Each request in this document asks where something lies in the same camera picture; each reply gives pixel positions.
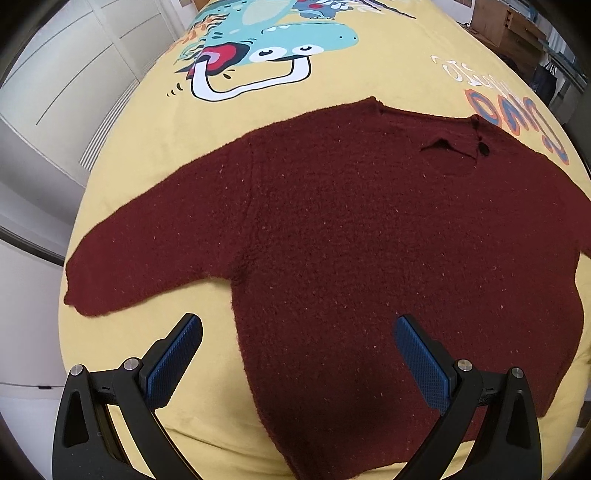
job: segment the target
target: wooden drawer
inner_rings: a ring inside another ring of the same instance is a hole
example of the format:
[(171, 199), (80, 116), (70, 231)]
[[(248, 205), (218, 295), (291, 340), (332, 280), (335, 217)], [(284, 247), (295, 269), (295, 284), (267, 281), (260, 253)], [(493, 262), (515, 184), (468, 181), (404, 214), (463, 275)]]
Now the wooden drawer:
[(507, 55), (516, 62), (526, 82), (531, 80), (535, 67), (543, 55), (542, 51), (511, 30), (505, 31), (497, 51)]
[(545, 40), (545, 34), (523, 15), (514, 11), (508, 11), (505, 26), (508, 30), (535, 47), (536, 50), (543, 51), (539, 40)]

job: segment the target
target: sweater sleeve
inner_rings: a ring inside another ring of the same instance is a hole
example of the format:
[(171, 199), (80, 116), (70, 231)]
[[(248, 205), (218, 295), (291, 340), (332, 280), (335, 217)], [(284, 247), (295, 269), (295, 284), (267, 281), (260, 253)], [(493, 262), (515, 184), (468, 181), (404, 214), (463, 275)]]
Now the sweater sleeve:
[(233, 279), (248, 247), (253, 171), (240, 139), (119, 208), (68, 260), (64, 303), (97, 316), (201, 278)]
[(560, 167), (554, 166), (554, 181), (566, 210), (569, 227), (579, 249), (591, 257), (591, 200)]

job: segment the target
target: wooden cabinet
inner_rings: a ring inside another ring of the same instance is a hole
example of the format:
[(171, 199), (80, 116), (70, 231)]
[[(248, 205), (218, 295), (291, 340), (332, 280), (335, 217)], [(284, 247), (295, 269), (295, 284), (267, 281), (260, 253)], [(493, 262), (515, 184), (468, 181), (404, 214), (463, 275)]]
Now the wooden cabinet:
[(201, 9), (209, 3), (209, 0), (193, 0), (193, 3), (197, 7), (197, 10), (201, 11)]
[(540, 40), (545, 34), (528, 18), (499, 0), (476, 0), (471, 29), (478, 40), (512, 59), (521, 77), (530, 82), (544, 55)]

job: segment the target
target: metal screw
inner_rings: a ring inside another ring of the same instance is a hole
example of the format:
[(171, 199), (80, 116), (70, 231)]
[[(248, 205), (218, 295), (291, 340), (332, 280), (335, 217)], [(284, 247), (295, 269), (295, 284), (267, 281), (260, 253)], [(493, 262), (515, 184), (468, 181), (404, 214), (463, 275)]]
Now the metal screw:
[(458, 360), (457, 367), (463, 372), (469, 372), (470, 370), (472, 370), (472, 362), (470, 362), (469, 360)]
[(84, 370), (84, 367), (82, 365), (78, 364), (78, 365), (74, 365), (72, 368), (70, 368), (70, 373), (72, 375), (76, 376), (76, 375), (80, 375), (83, 370)]
[(139, 360), (137, 358), (128, 358), (123, 364), (123, 368), (132, 371), (138, 368)]

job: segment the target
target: cartoon mouth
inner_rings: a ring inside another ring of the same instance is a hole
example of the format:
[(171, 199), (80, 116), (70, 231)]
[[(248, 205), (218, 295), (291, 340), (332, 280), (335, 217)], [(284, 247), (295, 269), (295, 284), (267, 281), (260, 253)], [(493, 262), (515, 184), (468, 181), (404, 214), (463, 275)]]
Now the cartoon mouth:
[(235, 65), (248, 53), (248, 45), (228, 42), (214, 47), (205, 47), (197, 58), (197, 63), (207, 66), (208, 75), (217, 75), (230, 65)]
[(208, 102), (219, 102), (221, 100), (228, 100), (230, 98), (237, 97), (241, 93), (251, 92), (253, 90), (261, 90), (263, 88), (273, 87), (275, 85), (284, 85), (286, 83), (300, 82), (308, 78), (312, 71), (312, 65), (310, 63), (309, 57), (294, 56), (290, 57), (291, 71), (287, 75), (260, 80), (258, 82), (248, 83), (246, 85), (239, 85), (225, 92), (217, 92), (216, 90), (212, 89), (211, 85), (209, 85), (209, 80), (207, 79), (207, 76), (211, 75), (211, 73), (209, 73), (209, 59), (214, 58), (214, 62), (217, 62), (220, 61), (221, 57), (215, 58), (213, 56), (209, 57), (208, 55), (206, 58), (207, 61), (202, 61), (200, 57), (197, 63), (194, 64), (193, 77), (191, 78), (191, 91), (193, 92), (195, 97), (201, 100), (206, 100)]

